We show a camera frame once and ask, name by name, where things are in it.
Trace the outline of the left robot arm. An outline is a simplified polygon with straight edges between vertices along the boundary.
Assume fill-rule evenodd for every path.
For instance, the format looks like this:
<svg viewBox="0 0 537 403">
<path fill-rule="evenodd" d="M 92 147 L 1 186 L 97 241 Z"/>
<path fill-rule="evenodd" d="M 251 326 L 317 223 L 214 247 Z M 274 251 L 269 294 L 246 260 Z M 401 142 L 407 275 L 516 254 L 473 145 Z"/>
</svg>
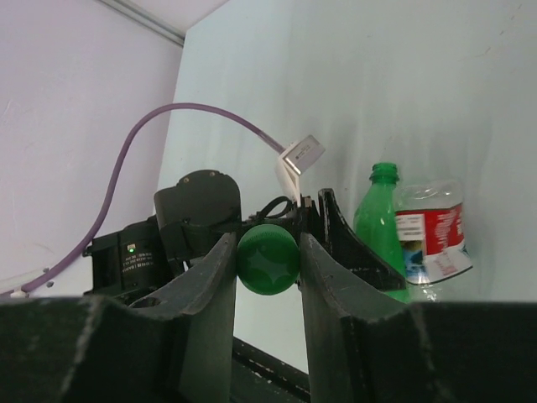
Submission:
<svg viewBox="0 0 537 403">
<path fill-rule="evenodd" d="M 278 196 L 242 218 L 239 186 L 215 170 L 189 173 L 154 195 L 155 214 L 94 238 L 92 294 L 129 305 L 201 261 L 226 233 L 237 237 L 237 274 L 250 291 L 273 296 L 300 282 L 300 237 L 312 235 L 352 274 L 391 296 L 406 289 L 401 270 L 352 232 L 330 189 L 318 200 Z"/>
</svg>

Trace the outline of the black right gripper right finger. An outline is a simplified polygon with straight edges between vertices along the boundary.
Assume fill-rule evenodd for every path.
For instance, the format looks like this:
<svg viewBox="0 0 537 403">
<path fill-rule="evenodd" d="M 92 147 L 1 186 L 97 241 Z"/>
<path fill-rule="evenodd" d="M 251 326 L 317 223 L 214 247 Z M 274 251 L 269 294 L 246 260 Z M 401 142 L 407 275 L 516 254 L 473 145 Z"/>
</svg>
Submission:
<svg viewBox="0 0 537 403">
<path fill-rule="evenodd" d="M 536 306 L 405 305 L 300 240 L 314 402 L 533 402 Z"/>
</svg>

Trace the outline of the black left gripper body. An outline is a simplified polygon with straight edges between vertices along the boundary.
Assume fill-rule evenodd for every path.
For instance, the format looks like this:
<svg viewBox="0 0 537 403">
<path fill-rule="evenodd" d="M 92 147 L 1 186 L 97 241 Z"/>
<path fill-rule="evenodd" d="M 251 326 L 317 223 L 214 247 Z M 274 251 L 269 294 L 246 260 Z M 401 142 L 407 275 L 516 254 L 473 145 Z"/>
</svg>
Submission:
<svg viewBox="0 0 537 403">
<path fill-rule="evenodd" d="M 294 239 L 300 239 L 302 233 L 309 233 L 316 238 L 322 235 L 323 223 L 315 201 L 301 197 L 301 205 L 287 196 L 278 196 L 263 209 L 251 215 L 241 224 L 241 235 L 254 226 L 272 224 L 288 231 Z"/>
</svg>

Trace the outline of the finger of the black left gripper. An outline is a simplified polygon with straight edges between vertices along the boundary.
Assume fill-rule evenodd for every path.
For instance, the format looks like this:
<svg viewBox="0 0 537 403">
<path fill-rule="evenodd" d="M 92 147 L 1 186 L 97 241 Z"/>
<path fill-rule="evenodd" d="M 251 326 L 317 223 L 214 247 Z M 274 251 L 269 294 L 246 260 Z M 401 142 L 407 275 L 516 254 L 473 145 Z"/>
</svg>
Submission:
<svg viewBox="0 0 537 403">
<path fill-rule="evenodd" d="M 352 231 L 331 188 L 318 192 L 318 207 L 317 240 L 338 264 L 377 290 L 406 289 L 404 277 Z"/>
</svg>

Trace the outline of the clear bottle red label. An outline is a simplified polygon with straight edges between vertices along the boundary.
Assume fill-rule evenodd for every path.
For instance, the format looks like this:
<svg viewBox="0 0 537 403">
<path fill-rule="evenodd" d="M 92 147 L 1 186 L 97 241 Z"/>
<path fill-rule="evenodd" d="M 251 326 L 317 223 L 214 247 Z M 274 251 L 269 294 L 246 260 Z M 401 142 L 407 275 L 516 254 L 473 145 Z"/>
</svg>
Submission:
<svg viewBox="0 0 537 403">
<path fill-rule="evenodd" d="M 463 193 L 456 180 L 399 187 L 396 227 L 413 301 L 465 301 L 477 296 L 479 274 L 467 252 Z"/>
</svg>

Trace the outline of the green plastic bottle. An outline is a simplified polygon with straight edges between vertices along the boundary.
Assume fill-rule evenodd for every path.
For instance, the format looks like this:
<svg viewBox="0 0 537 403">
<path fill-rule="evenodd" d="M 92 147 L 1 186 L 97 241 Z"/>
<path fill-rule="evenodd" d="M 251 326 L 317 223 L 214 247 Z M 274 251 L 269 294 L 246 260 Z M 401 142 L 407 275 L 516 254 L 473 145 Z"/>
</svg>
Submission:
<svg viewBox="0 0 537 403">
<path fill-rule="evenodd" d="M 406 277 L 394 210 L 394 190 L 399 181 L 395 163 L 379 162 L 372 167 L 371 185 L 353 217 L 353 230 L 373 252 Z"/>
</svg>

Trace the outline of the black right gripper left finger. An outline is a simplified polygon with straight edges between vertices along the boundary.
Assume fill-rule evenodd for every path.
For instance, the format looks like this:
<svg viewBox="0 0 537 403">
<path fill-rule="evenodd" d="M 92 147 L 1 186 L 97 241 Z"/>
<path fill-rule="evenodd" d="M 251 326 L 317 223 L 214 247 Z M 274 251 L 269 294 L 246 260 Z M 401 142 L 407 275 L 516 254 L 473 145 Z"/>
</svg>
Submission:
<svg viewBox="0 0 537 403">
<path fill-rule="evenodd" d="M 226 402 L 237 240 L 131 306 L 105 296 L 1 304 L 4 402 Z"/>
</svg>

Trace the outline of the green bottle cap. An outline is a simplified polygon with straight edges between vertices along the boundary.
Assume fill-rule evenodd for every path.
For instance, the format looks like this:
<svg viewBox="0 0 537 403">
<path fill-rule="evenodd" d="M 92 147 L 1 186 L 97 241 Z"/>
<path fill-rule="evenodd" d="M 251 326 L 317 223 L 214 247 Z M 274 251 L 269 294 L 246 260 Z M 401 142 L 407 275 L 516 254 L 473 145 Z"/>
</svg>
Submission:
<svg viewBox="0 0 537 403">
<path fill-rule="evenodd" d="M 299 274 L 299 246 L 284 228 L 260 224 L 241 237 L 237 246 L 237 275 L 251 292 L 278 295 L 288 290 Z"/>
</svg>

